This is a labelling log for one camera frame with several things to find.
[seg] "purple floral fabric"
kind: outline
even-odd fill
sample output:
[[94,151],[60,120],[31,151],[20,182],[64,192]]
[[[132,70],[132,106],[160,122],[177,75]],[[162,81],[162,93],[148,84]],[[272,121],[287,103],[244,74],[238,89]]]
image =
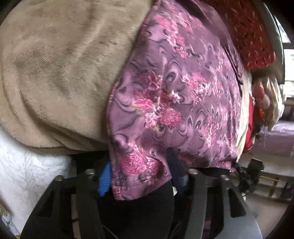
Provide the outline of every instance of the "purple floral fabric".
[[115,198],[136,199],[170,180],[169,147],[193,167],[230,169],[241,76],[239,55],[212,7],[155,2],[109,98]]

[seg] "screw head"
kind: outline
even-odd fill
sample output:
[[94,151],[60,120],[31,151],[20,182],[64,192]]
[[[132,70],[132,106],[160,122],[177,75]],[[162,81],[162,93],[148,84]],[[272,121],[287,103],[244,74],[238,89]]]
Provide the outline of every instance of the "screw head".
[[91,175],[91,174],[94,174],[94,173],[95,173],[95,170],[92,169],[92,168],[89,168],[89,169],[87,169],[87,170],[85,171],[85,174],[87,174],[87,175]]
[[62,175],[57,175],[54,180],[55,181],[62,181],[63,179],[64,179],[64,177]]
[[228,180],[230,180],[230,179],[228,178],[228,176],[227,176],[227,175],[224,175],[224,174],[221,175],[220,177],[221,177],[221,179],[224,180],[224,181],[228,181]]
[[189,170],[188,170],[188,173],[189,174],[198,174],[198,170],[197,169],[195,169],[195,168],[190,168]]

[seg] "black leggings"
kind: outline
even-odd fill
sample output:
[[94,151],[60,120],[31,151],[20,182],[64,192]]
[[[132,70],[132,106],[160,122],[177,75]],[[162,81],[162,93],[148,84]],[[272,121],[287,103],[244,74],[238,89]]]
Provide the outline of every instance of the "black leggings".
[[97,201],[101,223],[119,239],[166,239],[174,213],[171,181],[147,196],[117,201],[112,192]]

